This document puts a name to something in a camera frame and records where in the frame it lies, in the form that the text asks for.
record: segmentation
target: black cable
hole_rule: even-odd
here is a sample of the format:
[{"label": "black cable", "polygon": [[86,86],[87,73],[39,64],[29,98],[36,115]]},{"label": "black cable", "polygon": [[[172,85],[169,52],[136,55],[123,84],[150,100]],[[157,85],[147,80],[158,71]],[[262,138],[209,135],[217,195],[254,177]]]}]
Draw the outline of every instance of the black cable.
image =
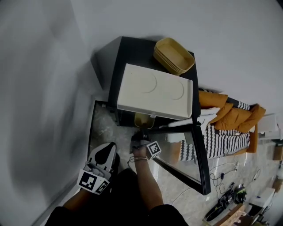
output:
[{"label": "black cable", "polygon": [[[209,175],[210,179],[213,180],[213,185],[214,185],[214,187],[215,187],[215,190],[216,190],[216,193],[217,193],[217,199],[218,199],[218,200],[219,200],[219,198],[218,198],[217,187],[219,186],[219,192],[220,192],[220,194],[225,194],[225,192],[226,192],[225,185],[224,185],[224,183],[222,183],[222,182],[223,182],[223,179],[224,179],[224,176],[225,176],[226,174],[228,174],[228,173],[234,171],[234,170],[235,170],[235,169],[232,169],[232,170],[228,171],[227,173],[221,173],[220,176],[217,177],[217,178],[215,178],[215,174],[214,174],[214,173],[211,173],[211,174]],[[220,189],[220,186],[221,186],[221,185],[223,185],[224,192],[221,192],[221,189]]]},{"label": "black cable", "polygon": [[265,211],[270,210],[270,208],[272,207],[272,205],[273,205],[273,203],[271,203],[270,206],[266,207],[266,208],[265,208]]}]

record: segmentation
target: white tray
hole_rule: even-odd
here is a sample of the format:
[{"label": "white tray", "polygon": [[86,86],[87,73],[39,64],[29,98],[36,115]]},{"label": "white tray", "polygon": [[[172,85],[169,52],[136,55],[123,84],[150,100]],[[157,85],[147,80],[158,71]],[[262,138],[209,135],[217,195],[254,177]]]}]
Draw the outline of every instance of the white tray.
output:
[{"label": "white tray", "polygon": [[126,64],[118,109],[183,120],[191,117],[193,81]]}]

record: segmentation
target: cushion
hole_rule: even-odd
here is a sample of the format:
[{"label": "cushion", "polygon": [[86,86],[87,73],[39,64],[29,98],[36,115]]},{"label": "cushion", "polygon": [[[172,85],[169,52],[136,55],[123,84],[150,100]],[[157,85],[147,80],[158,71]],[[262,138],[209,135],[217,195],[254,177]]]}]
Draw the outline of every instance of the cushion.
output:
[{"label": "cushion", "polygon": [[249,132],[255,132],[255,129],[256,129],[256,126],[253,126],[253,127],[249,130]]},{"label": "cushion", "polygon": [[232,108],[222,119],[215,123],[214,127],[221,130],[236,129],[241,123],[246,121],[251,114],[251,112],[240,108]]},{"label": "cushion", "polygon": [[251,116],[244,121],[243,123],[241,123],[237,130],[239,132],[248,132],[252,127],[254,127],[259,120],[261,120],[261,118],[264,116],[265,114],[265,109],[262,108],[259,105],[255,105],[252,109],[251,109]]},{"label": "cushion", "polygon": [[199,91],[199,103],[202,109],[213,107],[222,108],[228,99],[228,95]]},{"label": "cushion", "polygon": [[213,120],[211,120],[210,123],[214,123],[214,122],[217,122],[218,120],[222,119],[231,110],[232,107],[233,107],[233,104],[225,103],[224,107],[222,107],[220,109],[220,111],[218,111],[216,113],[217,117],[214,118]]}]

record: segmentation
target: striped blanket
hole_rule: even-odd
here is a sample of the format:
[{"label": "striped blanket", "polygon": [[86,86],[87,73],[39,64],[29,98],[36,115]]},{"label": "striped blanket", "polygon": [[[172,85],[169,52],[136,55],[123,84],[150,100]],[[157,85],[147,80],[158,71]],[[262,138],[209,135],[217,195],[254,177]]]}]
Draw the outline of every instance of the striped blanket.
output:
[{"label": "striped blanket", "polygon": [[[216,130],[214,125],[208,124],[203,135],[207,158],[219,158],[234,154],[250,144],[250,133],[240,133],[237,130]],[[197,159],[195,146],[182,140],[179,160],[190,161]]]}]

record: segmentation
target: cable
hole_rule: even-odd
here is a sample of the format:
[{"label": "cable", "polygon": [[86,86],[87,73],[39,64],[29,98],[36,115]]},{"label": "cable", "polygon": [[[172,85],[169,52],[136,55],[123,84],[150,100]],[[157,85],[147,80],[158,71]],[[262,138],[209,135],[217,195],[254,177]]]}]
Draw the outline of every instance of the cable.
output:
[{"label": "cable", "polygon": [[236,167],[237,167],[234,163],[229,163],[229,162],[228,162],[228,163],[223,163],[223,164],[221,164],[221,165],[218,165],[218,166],[213,167],[212,169],[209,170],[209,172],[210,172],[211,170],[217,168],[217,167],[220,167],[220,166],[223,166],[223,165],[226,165],[226,164],[232,164],[232,165],[234,165],[234,166],[235,166],[235,169],[236,169]]},{"label": "cable", "polygon": [[258,169],[258,170],[256,171],[256,174],[255,174],[255,176],[253,177],[252,181],[256,181],[256,180],[260,177],[260,173],[261,173],[261,170]]},{"label": "cable", "polygon": [[233,158],[233,160],[234,160],[234,161],[235,161],[236,163],[238,163],[238,164],[239,164],[239,162],[235,160],[235,157],[236,157],[236,155],[234,155],[234,158]]},{"label": "cable", "polygon": [[131,168],[130,165],[129,165],[130,162],[136,162],[136,161],[141,161],[141,160],[146,160],[146,161],[148,161],[149,158],[142,158],[142,157],[136,157],[136,158],[135,158],[134,156],[131,156],[131,157],[129,158],[129,161],[127,162],[128,167]]},{"label": "cable", "polygon": [[270,208],[272,207],[272,205],[273,205],[273,203],[271,203],[271,205],[267,206],[267,207],[265,208],[265,211],[270,210]]},{"label": "cable", "polygon": [[[215,187],[215,190],[216,190],[216,193],[217,193],[217,199],[219,200],[219,197],[218,197],[218,191],[217,191],[217,187],[219,187],[219,192],[220,194],[224,194],[226,192],[226,189],[225,189],[225,185],[224,183],[222,183],[223,179],[224,179],[224,176],[232,171],[234,171],[235,169],[232,169],[230,171],[228,171],[227,173],[221,173],[219,177],[215,178],[215,174],[214,173],[211,173],[209,175],[210,179],[213,180],[213,185]],[[223,188],[224,188],[224,192],[221,192],[221,189],[220,189],[220,186],[223,185]]]},{"label": "cable", "polygon": [[172,202],[172,206],[173,206],[173,203],[182,195],[182,194],[184,194],[187,190],[190,190],[191,188],[188,188],[188,189],[186,189],[186,190],[184,190],[181,194],[179,194],[178,195],[178,197],[177,198],[175,198],[175,200]]}]

